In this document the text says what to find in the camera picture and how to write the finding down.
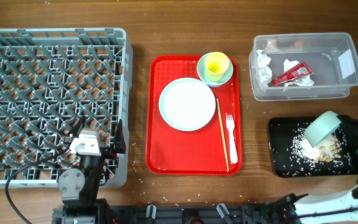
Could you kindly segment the rice and nut scraps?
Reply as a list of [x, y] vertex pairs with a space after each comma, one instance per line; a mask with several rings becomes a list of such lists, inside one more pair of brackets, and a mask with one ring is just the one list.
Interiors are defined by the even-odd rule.
[[312, 147], [304, 134], [305, 128], [298, 128], [295, 131], [296, 136], [292, 140], [290, 149], [292, 153], [307, 162], [332, 162], [335, 159], [340, 159], [342, 156], [341, 144], [335, 134], [331, 134], [326, 139], [322, 140], [315, 147]]

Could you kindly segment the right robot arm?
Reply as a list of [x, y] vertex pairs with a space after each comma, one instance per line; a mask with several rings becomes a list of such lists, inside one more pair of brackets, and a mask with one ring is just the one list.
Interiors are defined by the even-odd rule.
[[[358, 175], [358, 119], [327, 111], [321, 116], [268, 122], [273, 169], [280, 177]], [[272, 204], [270, 222], [358, 221], [358, 179], [352, 189], [327, 195], [290, 194]]]

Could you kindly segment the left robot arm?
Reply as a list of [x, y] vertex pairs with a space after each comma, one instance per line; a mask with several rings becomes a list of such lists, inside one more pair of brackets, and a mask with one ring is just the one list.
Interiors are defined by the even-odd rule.
[[119, 217], [105, 199], [97, 194], [106, 159], [114, 159], [126, 152], [122, 121], [118, 122], [113, 146], [101, 142], [100, 133], [86, 127], [82, 116], [63, 139], [67, 149], [80, 157], [77, 168], [64, 171], [58, 179], [63, 208], [54, 209], [53, 224], [108, 224], [119, 223]]

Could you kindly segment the light green food bowl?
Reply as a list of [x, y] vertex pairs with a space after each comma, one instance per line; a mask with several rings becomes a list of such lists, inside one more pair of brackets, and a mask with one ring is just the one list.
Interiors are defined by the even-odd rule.
[[327, 111], [316, 118], [304, 131], [305, 138], [311, 147], [316, 147], [340, 126], [341, 120], [338, 114]]

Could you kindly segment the yellow plastic cup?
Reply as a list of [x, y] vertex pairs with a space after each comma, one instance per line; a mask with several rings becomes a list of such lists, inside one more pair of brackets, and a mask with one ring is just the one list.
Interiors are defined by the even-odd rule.
[[219, 81], [230, 65], [230, 59], [222, 52], [211, 52], [205, 60], [205, 74], [206, 78], [212, 82]]

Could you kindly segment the red snack wrapper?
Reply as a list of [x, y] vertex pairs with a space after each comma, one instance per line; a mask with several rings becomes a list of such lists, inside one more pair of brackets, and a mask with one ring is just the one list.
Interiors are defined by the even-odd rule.
[[313, 73], [312, 69], [307, 65], [306, 62], [301, 62], [296, 64], [294, 67], [287, 70], [283, 75], [280, 75], [277, 78], [274, 78], [271, 81], [273, 86], [279, 86], [282, 83], [290, 82], [297, 78], [311, 75]]

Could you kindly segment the white round plate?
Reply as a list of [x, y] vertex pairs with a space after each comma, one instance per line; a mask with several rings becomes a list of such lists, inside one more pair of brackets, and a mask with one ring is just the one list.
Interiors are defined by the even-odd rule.
[[158, 108], [163, 120], [179, 131], [206, 126], [216, 110], [215, 96], [208, 85], [195, 78], [179, 78], [161, 92]]

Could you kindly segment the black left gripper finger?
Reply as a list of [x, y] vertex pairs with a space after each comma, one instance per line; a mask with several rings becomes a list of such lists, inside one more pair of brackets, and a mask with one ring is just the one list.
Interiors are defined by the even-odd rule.
[[85, 115], [83, 115], [78, 122], [69, 130], [69, 132], [65, 135], [65, 137], [78, 137], [79, 133], [85, 126]]
[[116, 130], [114, 132], [114, 151], [117, 154], [125, 154], [126, 153], [126, 144], [123, 133], [123, 124], [120, 119], [118, 124], [116, 125]]

